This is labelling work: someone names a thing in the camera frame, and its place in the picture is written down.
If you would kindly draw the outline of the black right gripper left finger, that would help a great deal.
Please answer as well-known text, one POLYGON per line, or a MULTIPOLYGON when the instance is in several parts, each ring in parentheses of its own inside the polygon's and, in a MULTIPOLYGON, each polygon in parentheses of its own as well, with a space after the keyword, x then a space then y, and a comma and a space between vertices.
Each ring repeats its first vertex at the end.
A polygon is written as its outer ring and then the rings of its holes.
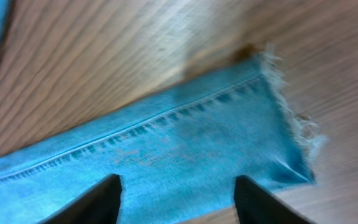
POLYGON ((116 224, 121 206, 120 176, 110 174, 57 213, 46 224, 116 224))

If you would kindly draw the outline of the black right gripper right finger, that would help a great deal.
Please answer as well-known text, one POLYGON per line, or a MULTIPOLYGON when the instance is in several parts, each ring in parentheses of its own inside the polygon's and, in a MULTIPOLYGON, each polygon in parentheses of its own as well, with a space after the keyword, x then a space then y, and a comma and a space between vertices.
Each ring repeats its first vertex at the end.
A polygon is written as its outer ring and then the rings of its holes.
POLYGON ((240 224, 311 224, 247 176, 236 177, 234 202, 240 224))

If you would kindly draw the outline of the blue denim jeans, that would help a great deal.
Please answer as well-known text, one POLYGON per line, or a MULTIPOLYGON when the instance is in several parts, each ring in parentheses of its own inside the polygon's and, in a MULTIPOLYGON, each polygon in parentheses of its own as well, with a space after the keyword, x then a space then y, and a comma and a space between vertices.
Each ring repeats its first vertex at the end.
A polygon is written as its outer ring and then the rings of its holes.
POLYGON ((314 182, 326 137, 282 95, 273 47, 0 158, 0 223, 42 223, 108 176, 118 223, 192 219, 232 202, 236 177, 267 190, 314 182))

